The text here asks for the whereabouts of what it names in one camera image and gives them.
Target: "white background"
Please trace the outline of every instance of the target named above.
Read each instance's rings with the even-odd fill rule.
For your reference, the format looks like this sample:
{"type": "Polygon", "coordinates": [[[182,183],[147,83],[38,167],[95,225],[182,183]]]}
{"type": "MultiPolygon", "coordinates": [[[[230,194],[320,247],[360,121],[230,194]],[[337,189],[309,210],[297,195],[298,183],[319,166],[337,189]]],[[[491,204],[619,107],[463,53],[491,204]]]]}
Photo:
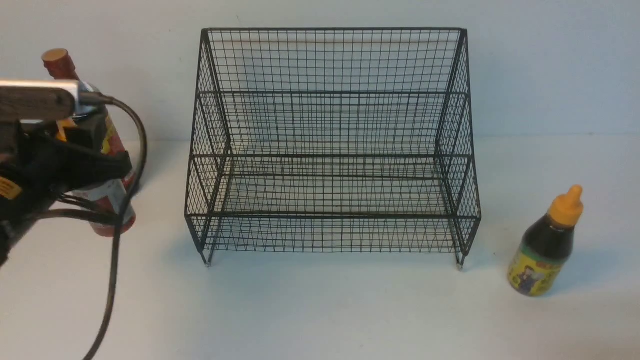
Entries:
{"type": "Polygon", "coordinates": [[[152,139],[187,140],[202,28],[456,26],[469,29],[476,135],[638,133],[639,16],[637,0],[6,0],[0,77],[46,78],[40,55],[66,47],[152,139]]]}
{"type": "MultiPolygon", "coordinates": [[[[468,28],[484,217],[464,272],[451,254],[219,252],[207,269],[183,218],[189,144],[152,143],[97,359],[639,359],[640,137],[483,137],[640,133],[639,15],[638,0],[4,0],[0,77],[46,78],[41,53],[66,47],[152,138],[186,140],[201,28],[468,28]],[[509,260],[574,182],[585,213],[572,258],[549,296],[523,297],[509,260]]],[[[43,220],[14,248],[2,359],[86,352],[109,245],[43,220]]]]}

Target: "white wall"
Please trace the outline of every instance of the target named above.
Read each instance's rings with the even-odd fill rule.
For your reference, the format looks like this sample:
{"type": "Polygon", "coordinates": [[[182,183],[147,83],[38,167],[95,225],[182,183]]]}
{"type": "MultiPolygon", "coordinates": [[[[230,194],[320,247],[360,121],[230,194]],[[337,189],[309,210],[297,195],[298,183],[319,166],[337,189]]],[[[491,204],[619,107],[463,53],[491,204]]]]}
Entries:
{"type": "Polygon", "coordinates": [[[638,133],[639,15],[638,0],[5,0],[0,77],[46,78],[41,53],[66,47],[152,138],[187,139],[201,28],[459,26],[476,135],[638,133]]]}

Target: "wire mesh rack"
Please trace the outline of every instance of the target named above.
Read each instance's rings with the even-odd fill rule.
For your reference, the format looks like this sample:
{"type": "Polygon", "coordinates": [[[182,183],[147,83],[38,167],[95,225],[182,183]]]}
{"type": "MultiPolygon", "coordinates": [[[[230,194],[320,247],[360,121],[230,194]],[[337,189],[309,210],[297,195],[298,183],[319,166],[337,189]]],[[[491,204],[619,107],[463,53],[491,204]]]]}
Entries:
{"type": "Polygon", "coordinates": [[[467,31],[204,29],[185,216],[215,250],[452,252],[481,219],[467,31]]]}

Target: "white table surface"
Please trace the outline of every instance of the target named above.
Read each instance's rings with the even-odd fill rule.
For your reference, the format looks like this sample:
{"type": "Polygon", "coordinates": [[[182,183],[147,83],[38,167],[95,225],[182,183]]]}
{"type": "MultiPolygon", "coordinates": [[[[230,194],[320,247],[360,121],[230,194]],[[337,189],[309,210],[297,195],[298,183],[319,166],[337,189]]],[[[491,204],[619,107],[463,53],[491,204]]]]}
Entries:
{"type": "MultiPolygon", "coordinates": [[[[153,143],[97,359],[640,359],[640,137],[476,139],[483,221],[452,254],[218,252],[184,221],[189,145],[153,143]],[[513,291],[524,230],[573,183],[585,212],[550,295],[513,291]]],[[[110,241],[43,220],[0,271],[0,358],[80,359],[110,241]]]]}

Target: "red bottle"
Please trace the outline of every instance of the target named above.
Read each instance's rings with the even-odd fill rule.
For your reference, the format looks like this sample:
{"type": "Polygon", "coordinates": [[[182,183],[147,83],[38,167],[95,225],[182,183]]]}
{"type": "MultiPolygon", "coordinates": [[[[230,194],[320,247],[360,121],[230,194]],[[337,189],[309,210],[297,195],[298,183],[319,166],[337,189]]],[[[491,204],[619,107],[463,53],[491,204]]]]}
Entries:
{"type": "MultiPolygon", "coordinates": [[[[80,80],[76,74],[76,66],[74,65],[73,60],[71,60],[71,56],[69,56],[69,52],[66,49],[51,49],[42,55],[42,61],[44,62],[44,67],[49,71],[49,75],[54,79],[80,80]]],[[[116,127],[113,125],[113,121],[111,121],[109,113],[106,113],[106,128],[107,134],[104,137],[104,143],[102,143],[102,153],[115,155],[118,152],[125,151],[120,135],[118,135],[118,130],[116,130],[116,127]]],[[[132,169],[131,172],[122,179],[122,184],[124,184],[127,191],[132,190],[131,184],[133,182],[134,175],[135,170],[132,169]]]]}
{"type": "MultiPolygon", "coordinates": [[[[54,79],[79,80],[78,75],[76,74],[76,66],[71,60],[67,50],[49,50],[42,55],[42,61],[44,62],[45,68],[54,79]]],[[[118,135],[118,131],[113,125],[105,106],[101,108],[90,108],[88,109],[87,114],[78,116],[74,118],[74,120],[81,123],[83,119],[93,116],[104,117],[104,121],[106,123],[106,135],[102,143],[102,153],[115,155],[118,152],[125,151],[122,141],[120,140],[120,136],[118,135]]],[[[102,184],[87,186],[86,188],[75,190],[73,194],[92,201],[103,209],[119,213],[120,205],[126,196],[127,191],[135,190],[131,189],[134,175],[134,170],[131,170],[131,172],[129,172],[129,174],[127,174],[127,176],[122,180],[114,179],[102,184]]],[[[135,221],[136,213],[133,211],[131,206],[129,206],[125,212],[122,233],[129,230],[135,221]]],[[[91,223],[91,227],[96,234],[101,236],[113,236],[115,230],[113,225],[96,224],[93,222],[91,223]]]]}

